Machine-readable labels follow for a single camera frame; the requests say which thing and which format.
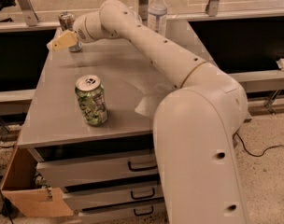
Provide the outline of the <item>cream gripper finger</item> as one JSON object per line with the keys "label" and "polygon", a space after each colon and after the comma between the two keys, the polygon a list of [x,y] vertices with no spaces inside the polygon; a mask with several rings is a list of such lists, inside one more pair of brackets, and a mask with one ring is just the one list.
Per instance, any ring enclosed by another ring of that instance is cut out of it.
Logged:
{"label": "cream gripper finger", "polygon": [[53,38],[48,44],[49,50],[60,50],[75,46],[78,43],[76,33],[74,31],[65,30],[57,38]]}

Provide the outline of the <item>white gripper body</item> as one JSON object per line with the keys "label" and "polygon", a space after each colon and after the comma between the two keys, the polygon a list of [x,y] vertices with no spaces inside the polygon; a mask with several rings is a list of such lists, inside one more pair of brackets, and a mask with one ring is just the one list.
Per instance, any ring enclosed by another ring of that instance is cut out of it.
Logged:
{"label": "white gripper body", "polygon": [[78,40],[83,43],[95,42],[103,35],[98,12],[87,13],[76,18],[73,29]]}

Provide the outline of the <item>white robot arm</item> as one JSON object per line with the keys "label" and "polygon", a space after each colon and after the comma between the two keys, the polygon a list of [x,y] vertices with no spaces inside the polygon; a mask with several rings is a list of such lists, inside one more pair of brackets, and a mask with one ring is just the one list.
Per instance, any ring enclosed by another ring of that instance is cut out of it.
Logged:
{"label": "white robot arm", "polygon": [[159,35],[119,0],[78,17],[48,44],[124,38],[174,86],[153,119],[155,156],[170,224],[249,224],[233,136],[248,113],[243,87],[216,65]]}

